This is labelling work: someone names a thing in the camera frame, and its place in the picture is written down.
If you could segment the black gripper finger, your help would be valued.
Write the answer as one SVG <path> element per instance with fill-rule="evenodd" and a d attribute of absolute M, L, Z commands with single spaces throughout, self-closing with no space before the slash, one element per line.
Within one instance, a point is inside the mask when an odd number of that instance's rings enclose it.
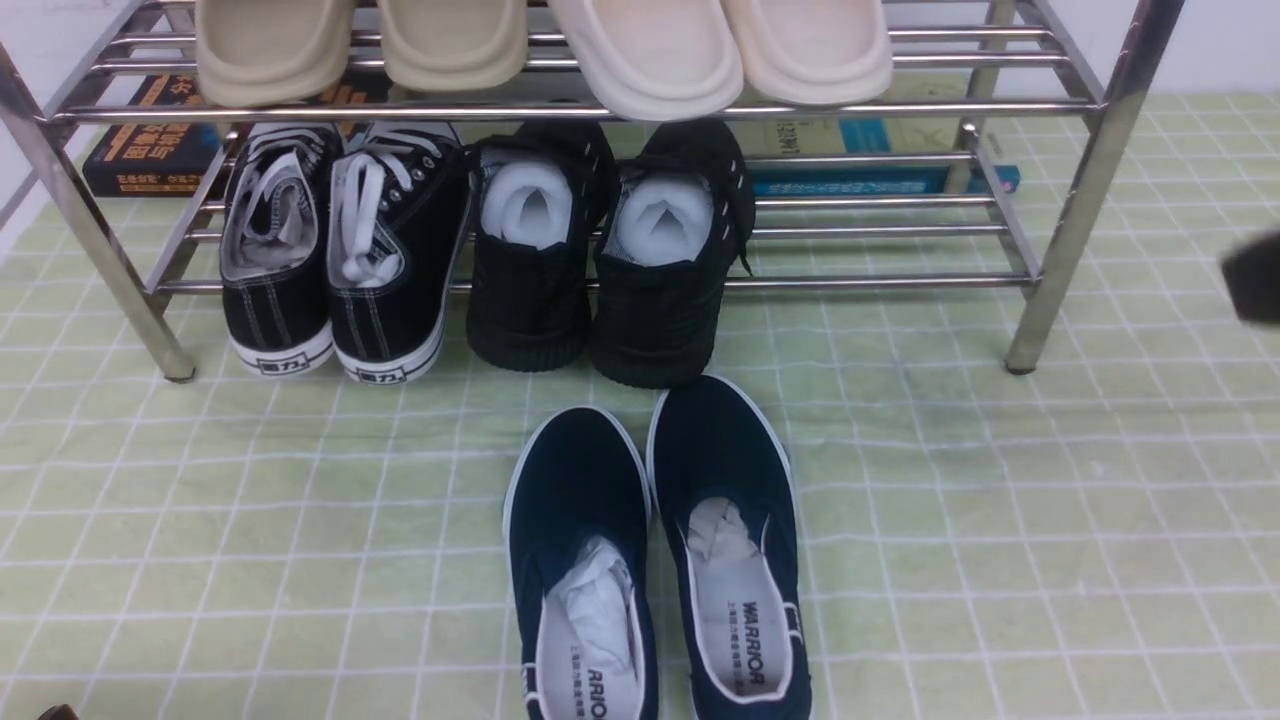
<path fill-rule="evenodd" d="M 1248 324 L 1279 325 L 1279 231 L 1267 231 L 1221 260 L 1236 316 Z"/>

